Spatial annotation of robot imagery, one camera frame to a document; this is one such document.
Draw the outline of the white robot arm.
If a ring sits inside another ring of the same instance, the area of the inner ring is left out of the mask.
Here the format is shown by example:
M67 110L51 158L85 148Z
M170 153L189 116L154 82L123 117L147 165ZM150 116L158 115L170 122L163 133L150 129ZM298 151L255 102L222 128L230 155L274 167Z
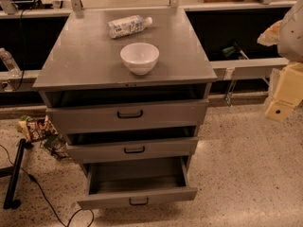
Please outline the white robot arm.
M285 14L261 33L257 42L277 45L278 54L289 61L279 72L271 102L265 111L267 118L286 119L303 100L303 0L298 0Z

